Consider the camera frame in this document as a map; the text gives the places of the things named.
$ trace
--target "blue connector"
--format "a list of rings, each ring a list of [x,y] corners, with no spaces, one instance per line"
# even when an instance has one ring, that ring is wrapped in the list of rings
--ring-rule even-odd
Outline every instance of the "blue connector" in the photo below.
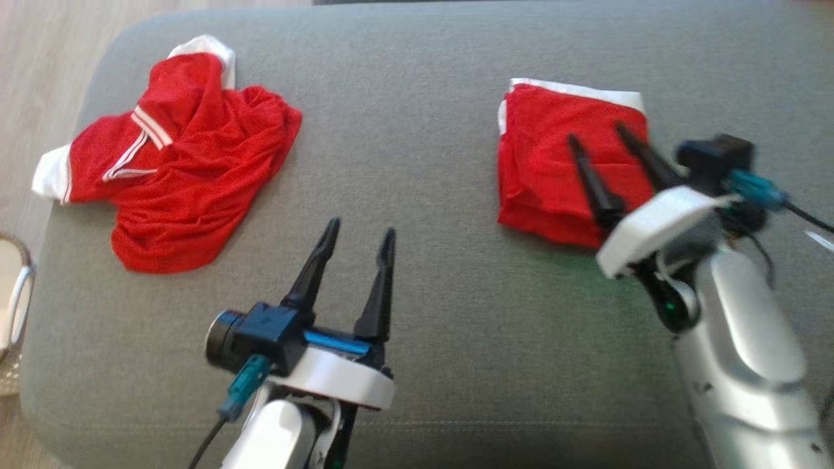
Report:
[[[774,212],[789,199],[788,194],[781,192],[771,181],[739,169],[730,172],[730,191]]]
[[[240,369],[237,377],[232,381],[232,385],[229,386],[227,391],[229,397],[226,398],[217,413],[229,422],[237,421],[244,411],[246,402],[264,383],[271,368],[272,363],[267,357],[262,355],[250,356],[244,367]]]

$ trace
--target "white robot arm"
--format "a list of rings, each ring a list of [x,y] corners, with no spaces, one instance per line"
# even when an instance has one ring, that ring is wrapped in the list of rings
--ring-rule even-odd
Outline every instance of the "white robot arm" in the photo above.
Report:
[[[762,202],[784,194],[746,172],[753,148],[744,140],[684,143],[683,179],[628,129],[618,131],[660,192],[625,216],[573,139],[597,224],[610,233],[596,259],[609,278],[634,275],[654,301],[709,461],[716,469],[834,469],[799,340],[768,282],[727,241],[728,232],[761,229],[772,208]]]
[[[376,280],[352,334],[314,327],[313,304],[338,233],[339,219],[330,220],[280,305],[258,303],[248,314],[227,310],[209,328],[208,362],[237,377],[218,410],[218,425],[191,469],[220,427],[237,420],[256,391],[223,469],[341,469],[357,410],[391,407],[395,386],[385,366],[384,345],[389,339],[395,233],[389,229],[379,248]],[[323,402],[329,409],[321,408]]]

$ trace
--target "gray cushion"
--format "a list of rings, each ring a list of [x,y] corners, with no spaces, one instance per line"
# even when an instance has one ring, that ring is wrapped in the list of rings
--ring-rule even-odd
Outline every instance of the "gray cushion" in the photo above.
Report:
[[[757,169],[834,218],[831,5],[435,3],[180,13],[122,35],[79,128],[132,108],[173,45],[212,33],[304,112],[284,169],[217,260],[124,271],[113,210],[55,207],[32,304],[23,405],[76,468],[184,467],[231,376],[203,338],[226,308],[278,301],[327,220],[343,229],[319,296],[348,329],[384,229],[399,231],[394,408],[364,412],[351,467],[703,467],[669,347],[634,280],[498,226],[496,110],[511,77],[644,94],[664,150],[726,132]],[[762,236],[809,356],[834,375],[831,254],[778,216]],[[239,427],[207,457],[217,466]]]

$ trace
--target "clothing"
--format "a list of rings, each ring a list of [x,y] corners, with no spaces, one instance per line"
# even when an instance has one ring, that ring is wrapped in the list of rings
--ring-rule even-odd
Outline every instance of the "clothing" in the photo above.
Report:
[[[234,60],[210,36],[177,46],[151,69],[135,109],[45,154],[33,190],[62,204],[114,204],[113,251],[129,270],[211,262],[301,125],[301,113],[266,88],[235,90]]]
[[[499,108],[498,222],[567,245],[597,249],[597,228],[568,146],[576,135],[608,187],[629,210],[652,189],[615,131],[625,123],[647,139],[639,93],[514,78]]]

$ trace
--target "folded red shorts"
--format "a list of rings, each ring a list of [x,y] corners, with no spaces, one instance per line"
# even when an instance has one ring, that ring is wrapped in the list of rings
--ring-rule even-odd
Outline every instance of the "folded red shorts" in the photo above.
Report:
[[[608,187],[629,211],[653,195],[615,122],[647,140],[639,93],[514,78],[499,109],[498,222],[565,245],[598,249],[594,223],[568,146],[576,135]]]

